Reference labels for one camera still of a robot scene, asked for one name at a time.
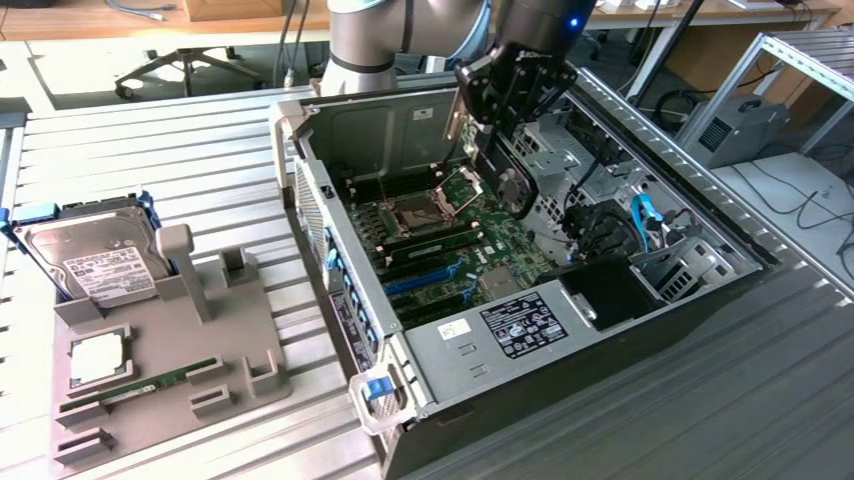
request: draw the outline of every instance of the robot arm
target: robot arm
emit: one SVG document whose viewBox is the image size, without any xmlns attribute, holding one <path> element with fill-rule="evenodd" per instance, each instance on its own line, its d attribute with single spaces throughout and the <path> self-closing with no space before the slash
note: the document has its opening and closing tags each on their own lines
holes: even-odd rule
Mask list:
<svg viewBox="0 0 854 480">
<path fill-rule="evenodd" d="M 512 0 L 486 57 L 456 68 L 460 95 L 480 124 L 534 121 L 566 91 L 574 72 L 565 60 L 595 0 Z"/>
<path fill-rule="evenodd" d="M 488 36 L 491 0 L 330 0 L 323 95 L 395 87 L 396 53 L 470 58 Z"/>
<path fill-rule="evenodd" d="M 575 80 L 566 54 L 594 7 L 595 0 L 510 0 L 487 55 L 456 67 L 459 96 L 479 125 L 475 170 L 518 219 L 539 192 L 506 141 L 520 124 L 543 115 Z"/>
</svg>

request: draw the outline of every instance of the hard drive label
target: hard drive label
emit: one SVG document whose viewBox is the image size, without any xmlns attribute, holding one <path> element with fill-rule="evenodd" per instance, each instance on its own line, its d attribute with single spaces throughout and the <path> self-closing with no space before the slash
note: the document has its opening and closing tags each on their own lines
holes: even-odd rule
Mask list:
<svg viewBox="0 0 854 480">
<path fill-rule="evenodd" d="M 480 316 L 510 358 L 519 358 L 569 336 L 537 292 L 483 310 Z"/>
<path fill-rule="evenodd" d="M 155 286 L 136 247 L 72 258 L 63 264 L 95 302 Z"/>
</svg>

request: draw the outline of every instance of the electronic device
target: electronic device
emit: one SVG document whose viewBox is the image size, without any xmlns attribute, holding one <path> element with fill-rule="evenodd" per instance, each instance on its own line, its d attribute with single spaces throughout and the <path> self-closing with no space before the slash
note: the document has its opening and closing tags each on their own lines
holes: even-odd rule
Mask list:
<svg viewBox="0 0 854 480">
<path fill-rule="evenodd" d="M 690 125 L 709 102 L 702 102 L 679 130 Z M 739 95 L 726 100 L 718 114 L 693 145 L 683 145 L 691 157 L 709 169 L 754 160 L 759 150 L 789 123 L 786 106 L 769 103 L 758 95 Z"/>
<path fill-rule="evenodd" d="M 103 308 L 154 297 L 155 281 L 174 273 L 158 253 L 160 222 L 147 192 L 61 208 L 0 209 L 0 232 L 39 265 L 60 301 L 89 297 Z"/>
<path fill-rule="evenodd" d="M 671 345 L 773 259 L 673 173 L 665 134 L 615 119 L 631 107 L 589 72 L 495 134 L 523 170 L 495 185 L 472 116 L 456 115 L 460 149 L 442 137 L 450 87 L 278 106 L 283 187 L 390 478 Z"/>
</svg>

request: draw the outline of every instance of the shelf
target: shelf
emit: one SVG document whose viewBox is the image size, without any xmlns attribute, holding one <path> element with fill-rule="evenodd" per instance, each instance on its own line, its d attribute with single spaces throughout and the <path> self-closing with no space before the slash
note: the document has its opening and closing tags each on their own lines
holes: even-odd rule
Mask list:
<svg viewBox="0 0 854 480">
<path fill-rule="evenodd" d="M 854 31 L 769 33 L 762 49 L 854 102 Z"/>
<path fill-rule="evenodd" d="M 763 158 L 754 163 L 767 173 L 798 187 L 806 195 L 818 192 L 813 198 L 814 202 L 819 203 L 835 215 L 854 211 L 854 192 L 851 191 L 854 189 L 849 190 L 845 181 L 811 158 L 799 153 L 789 153 L 777 157 Z M 842 266 L 842 258 L 837 253 L 846 239 L 849 242 L 854 241 L 854 237 L 849 238 L 853 228 L 851 217 L 833 220 L 814 228 L 805 229 L 799 227 L 798 218 L 801 225 L 809 227 L 825 222 L 831 215 L 814 203 L 806 206 L 801 216 L 798 211 L 789 214 L 775 213 L 735 173 L 735 168 L 777 210 L 789 211 L 797 208 L 805 202 L 806 197 L 795 192 L 790 186 L 766 175 L 750 162 L 713 170 L 718 178 L 754 206 L 777 229 L 810 253 L 841 282 L 854 289 L 854 279 L 846 273 Z M 843 255 L 849 270 L 854 271 L 854 248 L 850 248 Z"/>
</svg>

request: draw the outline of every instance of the blue pcie slot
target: blue pcie slot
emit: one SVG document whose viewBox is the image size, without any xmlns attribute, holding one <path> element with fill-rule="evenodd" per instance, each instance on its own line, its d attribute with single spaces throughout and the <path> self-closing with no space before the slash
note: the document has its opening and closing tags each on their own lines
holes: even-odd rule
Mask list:
<svg viewBox="0 0 854 480">
<path fill-rule="evenodd" d="M 415 290 L 416 288 L 426 287 L 427 285 L 432 285 L 434 283 L 440 283 L 452 279 L 462 264 L 463 257 L 456 260 L 456 263 L 454 265 L 448 265 L 447 267 L 434 270 L 424 275 L 419 275 L 415 278 L 410 278 L 408 280 L 403 280 L 400 282 L 390 284 L 388 286 L 386 286 L 386 295 L 399 295 Z"/>
</svg>

